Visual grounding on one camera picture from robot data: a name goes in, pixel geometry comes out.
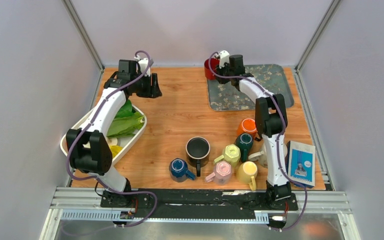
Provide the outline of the red mug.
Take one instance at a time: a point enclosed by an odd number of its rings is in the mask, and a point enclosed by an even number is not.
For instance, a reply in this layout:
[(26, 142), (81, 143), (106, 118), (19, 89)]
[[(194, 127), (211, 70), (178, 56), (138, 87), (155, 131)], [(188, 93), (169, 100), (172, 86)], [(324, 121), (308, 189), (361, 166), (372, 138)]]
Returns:
[(217, 58), (208, 58), (204, 62), (204, 75), (207, 80), (215, 80), (216, 76), (213, 74), (216, 72), (216, 68), (219, 65), (220, 60)]

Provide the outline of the orange mug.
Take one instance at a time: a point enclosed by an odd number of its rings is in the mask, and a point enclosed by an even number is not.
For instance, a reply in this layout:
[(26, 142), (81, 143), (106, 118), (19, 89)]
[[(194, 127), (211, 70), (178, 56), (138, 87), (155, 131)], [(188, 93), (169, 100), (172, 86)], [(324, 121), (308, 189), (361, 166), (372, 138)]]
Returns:
[(245, 118), (243, 119), (237, 130), (236, 130), (236, 135), (239, 136), (243, 133), (247, 133), (251, 135), (252, 138), (255, 138), (257, 135), (257, 127), (256, 127), (256, 122), (252, 118)]

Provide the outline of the dark green mug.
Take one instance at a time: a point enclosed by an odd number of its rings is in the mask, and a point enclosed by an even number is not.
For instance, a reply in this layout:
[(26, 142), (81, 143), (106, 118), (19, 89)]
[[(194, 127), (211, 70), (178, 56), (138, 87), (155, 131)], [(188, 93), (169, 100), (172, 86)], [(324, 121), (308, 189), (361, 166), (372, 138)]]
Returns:
[(242, 163), (248, 160), (248, 156), (254, 144), (254, 138), (249, 133), (241, 133), (234, 143), (240, 150), (240, 161)]

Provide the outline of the light green faceted mug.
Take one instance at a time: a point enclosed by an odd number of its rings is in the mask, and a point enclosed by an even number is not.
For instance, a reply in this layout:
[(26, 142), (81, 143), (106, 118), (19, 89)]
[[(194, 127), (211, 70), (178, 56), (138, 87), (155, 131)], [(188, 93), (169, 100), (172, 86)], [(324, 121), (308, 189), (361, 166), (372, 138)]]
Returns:
[(227, 145), (220, 156), (213, 160), (214, 164), (225, 161), (235, 168), (241, 158), (241, 150), (235, 144)]

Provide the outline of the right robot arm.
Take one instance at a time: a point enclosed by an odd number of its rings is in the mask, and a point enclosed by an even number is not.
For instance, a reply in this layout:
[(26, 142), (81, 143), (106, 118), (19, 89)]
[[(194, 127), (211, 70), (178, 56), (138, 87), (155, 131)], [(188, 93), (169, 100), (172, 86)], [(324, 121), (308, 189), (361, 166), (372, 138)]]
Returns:
[(216, 51), (208, 61), (218, 62), (210, 71), (220, 84), (231, 83), (254, 102), (257, 135), (263, 140), (268, 167), (265, 202), (269, 208), (278, 209), (292, 195), (284, 151), (288, 126), (285, 98), (282, 94), (270, 92), (252, 74), (247, 73), (241, 54)]

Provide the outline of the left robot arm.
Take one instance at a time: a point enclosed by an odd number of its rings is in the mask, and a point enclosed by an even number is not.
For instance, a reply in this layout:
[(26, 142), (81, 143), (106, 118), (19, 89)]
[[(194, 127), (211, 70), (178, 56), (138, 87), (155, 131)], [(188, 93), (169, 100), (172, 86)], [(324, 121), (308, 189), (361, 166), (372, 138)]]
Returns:
[(151, 73), (154, 61), (150, 57), (120, 60), (118, 70), (105, 82), (97, 106), (77, 129), (69, 129), (65, 135), (67, 145), (66, 170), (78, 170), (96, 179), (107, 191), (113, 192), (113, 200), (120, 207), (133, 201), (133, 193), (127, 190), (130, 182), (113, 166), (113, 157), (106, 137), (119, 109), (132, 94), (140, 98), (158, 98), (162, 93), (158, 76)]

